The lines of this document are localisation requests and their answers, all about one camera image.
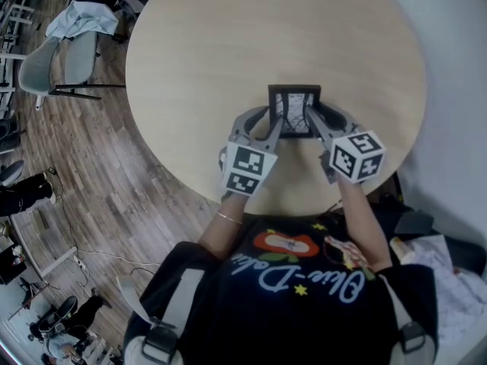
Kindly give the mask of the white-legged work table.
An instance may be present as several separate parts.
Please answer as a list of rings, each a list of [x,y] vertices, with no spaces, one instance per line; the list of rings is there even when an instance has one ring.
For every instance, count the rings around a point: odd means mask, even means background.
[[[46,278],[77,251],[60,230],[48,202],[10,216],[18,240],[41,278]]]

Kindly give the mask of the dark printed t-shirt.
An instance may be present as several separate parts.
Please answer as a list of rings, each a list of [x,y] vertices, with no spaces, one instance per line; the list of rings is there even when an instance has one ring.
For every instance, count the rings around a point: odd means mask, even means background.
[[[373,273],[342,217],[258,217],[226,259],[178,243],[141,301],[162,317],[182,273],[202,269],[186,330],[185,365],[388,365],[399,332],[390,294],[436,338],[433,271]]]

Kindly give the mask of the person's left forearm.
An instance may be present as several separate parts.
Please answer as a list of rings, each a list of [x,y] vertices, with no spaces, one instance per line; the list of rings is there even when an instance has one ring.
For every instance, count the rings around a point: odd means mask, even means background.
[[[226,259],[243,223],[247,195],[230,194],[199,238],[198,244],[218,259]]]

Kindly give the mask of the black flat case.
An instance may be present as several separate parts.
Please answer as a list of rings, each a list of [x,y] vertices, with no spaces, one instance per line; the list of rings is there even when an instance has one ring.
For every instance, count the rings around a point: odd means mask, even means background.
[[[394,233],[398,235],[425,235],[434,224],[434,218],[423,211],[407,211],[399,218]]]

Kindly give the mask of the white line-patterned cloth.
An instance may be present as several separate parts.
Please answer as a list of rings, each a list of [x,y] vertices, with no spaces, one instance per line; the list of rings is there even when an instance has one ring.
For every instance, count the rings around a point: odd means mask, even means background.
[[[438,295],[439,319],[443,326],[468,328],[487,314],[487,283],[480,276],[455,268],[444,235],[406,241],[411,253],[403,264],[431,268]]]

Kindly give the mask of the white crumpled cloth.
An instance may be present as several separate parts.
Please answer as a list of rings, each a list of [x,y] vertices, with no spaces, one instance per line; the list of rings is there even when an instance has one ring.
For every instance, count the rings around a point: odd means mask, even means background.
[[[46,28],[46,38],[74,38],[96,32],[114,35],[119,20],[105,4],[72,0]]]

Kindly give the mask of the grey shell chair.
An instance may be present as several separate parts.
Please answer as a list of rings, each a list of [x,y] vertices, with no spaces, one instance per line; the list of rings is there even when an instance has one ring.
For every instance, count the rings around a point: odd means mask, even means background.
[[[71,97],[84,100],[100,100],[100,97],[79,94],[77,89],[124,88],[124,84],[90,84],[94,73],[98,35],[94,31],[82,33],[70,40],[65,56],[64,84],[53,84],[50,70],[53,57],[61,39],[46,39],[40,47],[29,54],[18,72],[18,83],[22,90],[38,97]]]

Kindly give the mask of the person's right forearm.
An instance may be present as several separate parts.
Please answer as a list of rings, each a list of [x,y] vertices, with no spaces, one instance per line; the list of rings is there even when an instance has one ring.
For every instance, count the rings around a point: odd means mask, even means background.
[[[337,176],[349,236],[373,272],[393,266],[387,239],[360,184]]]

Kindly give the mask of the black framed picture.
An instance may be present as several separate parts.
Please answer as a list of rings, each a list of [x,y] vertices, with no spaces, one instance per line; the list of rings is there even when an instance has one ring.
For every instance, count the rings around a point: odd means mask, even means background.
[[[281,138],[312,138],[307,120],[306,108],[320,108],[320,85],[270,84],[269,119],[272,125],[282,117]]]

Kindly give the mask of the round wooden table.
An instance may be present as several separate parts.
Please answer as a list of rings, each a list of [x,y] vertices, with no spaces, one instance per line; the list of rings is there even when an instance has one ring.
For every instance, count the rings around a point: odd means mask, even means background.
[[[321,100],[387,153],[366,193],[412,149],[426,103],[419,43],[393,0],[149,0],[132,32],[126,90],[142,137],[182,184],[221,198],[218,153],[271,84],[318,84]]]

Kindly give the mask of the white shelf frame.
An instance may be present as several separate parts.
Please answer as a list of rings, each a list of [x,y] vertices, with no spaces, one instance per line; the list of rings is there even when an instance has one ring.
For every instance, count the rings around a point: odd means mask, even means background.
[[[25,59],[20,49],[21,31],[33,24],[34,12],[27,0],[0,0],[0,119],[12,112],[16,65]]]

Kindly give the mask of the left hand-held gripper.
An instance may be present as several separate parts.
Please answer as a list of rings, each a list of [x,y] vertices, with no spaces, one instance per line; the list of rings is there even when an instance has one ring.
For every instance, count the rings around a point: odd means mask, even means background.
[[[227,192],[251,196],[262,186],[275,165],[284,119],[279,116],[264,138],[250,136],[255,125],[267,113],[268,106],[247,110],[235,120],[226,147],[221,150],[221,187]]]

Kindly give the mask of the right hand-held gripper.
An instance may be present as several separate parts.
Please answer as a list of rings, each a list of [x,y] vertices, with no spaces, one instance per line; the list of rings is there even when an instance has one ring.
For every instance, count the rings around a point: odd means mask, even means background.
[[[314,137],[323,146],[330,146],[322,156],[329,184],[337,181],[337,176],[356,184],[374,178],[379,174],[386,154],[386,148],[373,131],[365,131],[350,113],[331,104],[320,102],[320,108],[306,106],[304,117]],[[332,139],[333,131],[344,135]]]

